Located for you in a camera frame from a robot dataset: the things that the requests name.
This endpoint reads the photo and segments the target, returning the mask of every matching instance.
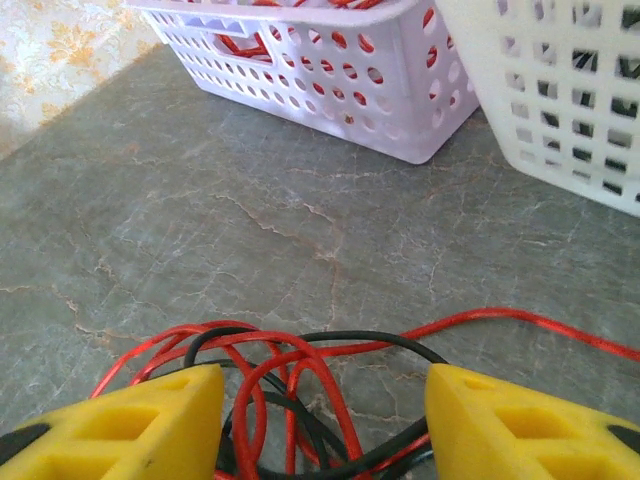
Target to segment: wire bundle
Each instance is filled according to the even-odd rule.
[[[324,358],[372,352],[397,345],[420,355],[431,363],[446,363],[437,353],[415,340],[462,323],[499,317],[529,322],[561,335],[584,342],[600,350],[640,362],[640,350],[587,334],[578,329],[524,310],[482,308],[458,313],[401,335],[374,331],[318,332],[301,336],[285,332],[260,331],[251,324],[220,320],[200,325],[180,325],[156,335],[123,355],[107,372],[90,398],[100,395],[118,372],[133,358],[157,348],[149,363],[131,380],[143,382],[159,367],[183,359],[183,367],[198,365],[199,352],[222,349],[229,359],[212,360],[223,368],[237,368],[245,379],[227,418],[220,442],[216,479],[370,479],[381,475],[390,480],[401,477],[433,454],[424,417],[400,434],[364,453],[349,416],[347,406]],[[192,337],[187,346],[181,344]],[[355,340],[366,343],[335,347],[313,347],[314,342]],[[259,365],[251,364],[239,353],[239,344],[264,343],[272,356]],[[311,370],[321,381],[335,411],[343,439],[313,416],[297,396],[300,375]],[[259,382],[269,383],[275,391],[263,391]],[[249,439],[247,409],[253,403],[256,422]],[[285,408],[285,473],[270,471],[259,465],[267,431],[266,404]],[[319,467],[318,471],[296,474],[296,450]]]

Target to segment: countertop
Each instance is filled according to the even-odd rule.
[[[414,167],[199,91],[167,48],[0,163],[0,220],[1,431],[85,398],[141,339],[220,317],[401,332],[509,305],[640,345],[640,222],[512,169],[481,111]],[[640,422],[631,361],[509,319],[424,343]],[[423,414],[411,354],[332,366],[365,448]]]

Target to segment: wall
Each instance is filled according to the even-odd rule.
[[[0,0],[0,159],[157,43],[124,0]]]

